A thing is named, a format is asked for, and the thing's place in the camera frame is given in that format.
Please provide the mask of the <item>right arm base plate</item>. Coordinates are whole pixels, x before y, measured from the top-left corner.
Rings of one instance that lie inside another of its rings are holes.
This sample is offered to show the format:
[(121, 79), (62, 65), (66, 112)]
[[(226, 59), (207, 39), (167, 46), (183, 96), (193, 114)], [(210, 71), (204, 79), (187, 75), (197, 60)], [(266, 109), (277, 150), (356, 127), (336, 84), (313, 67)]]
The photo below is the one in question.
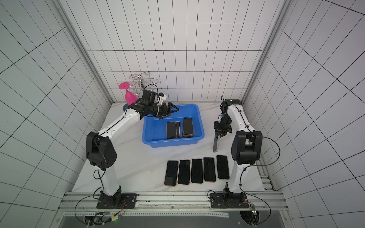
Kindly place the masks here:
[(250, 203), (245, 193), (232, 193), (224, 196), (223, 193), (210, 193), (209, 200), (212, 209), (248, 209)]

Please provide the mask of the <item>black phone removed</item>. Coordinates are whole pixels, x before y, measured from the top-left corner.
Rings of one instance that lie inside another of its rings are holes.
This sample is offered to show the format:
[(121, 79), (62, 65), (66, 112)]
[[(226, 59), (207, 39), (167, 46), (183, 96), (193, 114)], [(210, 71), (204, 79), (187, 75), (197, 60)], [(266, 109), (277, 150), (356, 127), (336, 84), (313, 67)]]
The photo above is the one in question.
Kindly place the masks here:
[(191, 183), (203, 183), (203, 161), (202, 159), (192, 159)]
[(213, 157), (203, 158), (203, 174), (205, 182), (216, 182), (215, 161)]
[(191, 161), (180, 160), (177, 183), (180, 185), (190, 184)]
[(166, 166), (164, 185), (165, 186), (176, 186), (178, 177), (178, 161), (169, 160)]

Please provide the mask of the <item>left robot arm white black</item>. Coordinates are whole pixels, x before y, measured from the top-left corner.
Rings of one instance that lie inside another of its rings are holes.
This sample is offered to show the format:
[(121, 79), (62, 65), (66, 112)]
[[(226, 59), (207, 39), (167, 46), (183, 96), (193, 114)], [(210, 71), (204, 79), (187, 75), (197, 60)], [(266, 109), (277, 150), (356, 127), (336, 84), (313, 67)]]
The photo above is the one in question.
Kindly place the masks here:
[(99, 177), (102, 182), (102, 190), (98, 200), (98, 208), (117, 208), (123, 201), (121, 186), (117, 182), (114, 167), (117, 160), (115, 142), (145, 116), (163, 119), (178, 111), (177, 106), (172, 102), (166, 103), (163, 97), (159, 97), (157, 104), (140, 98), (129, 105), (126, 111), (109, 126), (97, 133), (90, 132), (87, 135), (86, 158), (97, 171), (103, 172)]

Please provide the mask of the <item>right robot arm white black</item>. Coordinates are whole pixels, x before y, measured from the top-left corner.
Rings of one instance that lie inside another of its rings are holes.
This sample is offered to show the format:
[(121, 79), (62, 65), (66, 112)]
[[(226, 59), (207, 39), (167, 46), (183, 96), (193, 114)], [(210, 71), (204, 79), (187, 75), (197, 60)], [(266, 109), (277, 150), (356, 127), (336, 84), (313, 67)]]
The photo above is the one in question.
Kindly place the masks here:
[(247, 171), (255, 166), (260, 159), (262, 133), (255, 131), (249, 123), (240, 100), (222, 99), (221, 119), (214, 122), (213, 151), (218, 151), (220, 138), (236, 131), (231, 146), (231, 155), (234, 161), (231, 177), (223, 189), (224, 203), (228, 206), (234, 201), (249, 206), (247, 195), (242, 190), (243, 180)]

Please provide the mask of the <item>black phone stack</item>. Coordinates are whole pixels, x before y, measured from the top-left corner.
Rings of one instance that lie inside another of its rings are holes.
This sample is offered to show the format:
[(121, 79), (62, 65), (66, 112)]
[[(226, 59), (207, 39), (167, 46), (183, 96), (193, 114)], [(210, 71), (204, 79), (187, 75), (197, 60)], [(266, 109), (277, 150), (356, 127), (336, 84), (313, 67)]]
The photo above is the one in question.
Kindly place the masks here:
[(183, 122), (183, 132), (182, 132), (183, 138), (193, 137), (193, 135), (194, 135), (194, 126), (193, 126), (192, 118), (184, 118), (182, 120), (182, 122)]
[(216, 153), (219, 150), (219, 142), (220, 142), (221, 133), (215, 132), (214, 142), (213, 142), (213, 152)]

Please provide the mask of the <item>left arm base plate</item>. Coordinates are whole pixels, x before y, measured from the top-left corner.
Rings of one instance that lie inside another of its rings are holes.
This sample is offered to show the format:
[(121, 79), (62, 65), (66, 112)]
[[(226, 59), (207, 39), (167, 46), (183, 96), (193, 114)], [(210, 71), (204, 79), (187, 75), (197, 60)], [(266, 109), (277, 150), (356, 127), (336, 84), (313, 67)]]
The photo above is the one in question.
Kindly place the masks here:
[(97, 209), (133, 209), (136, 204), (137, 194), (117, 194), (116, 196), (109, 196), (101, 193)]

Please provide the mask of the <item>black phone stack under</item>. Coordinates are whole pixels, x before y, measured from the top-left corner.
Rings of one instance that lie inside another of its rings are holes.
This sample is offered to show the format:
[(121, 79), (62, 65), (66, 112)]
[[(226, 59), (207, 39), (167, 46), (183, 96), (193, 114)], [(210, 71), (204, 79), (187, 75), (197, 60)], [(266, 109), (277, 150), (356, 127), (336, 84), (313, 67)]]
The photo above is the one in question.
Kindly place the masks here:
[(166, 138), (178, 139), (180, 138), (181, 123), (179, 121), (171, 121), (166, 123)]

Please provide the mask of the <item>black phone stack top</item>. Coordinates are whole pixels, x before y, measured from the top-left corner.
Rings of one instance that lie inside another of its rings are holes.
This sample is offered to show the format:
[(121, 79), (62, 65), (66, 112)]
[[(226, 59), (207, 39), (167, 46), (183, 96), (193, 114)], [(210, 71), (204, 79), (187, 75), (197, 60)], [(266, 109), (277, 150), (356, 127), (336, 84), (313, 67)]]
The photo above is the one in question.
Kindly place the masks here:
[(213, 142), (213, 152), (216, 153), (219, 150), (219, 142), (220, 142), (221, 133), (215, 132), (214, 142)]

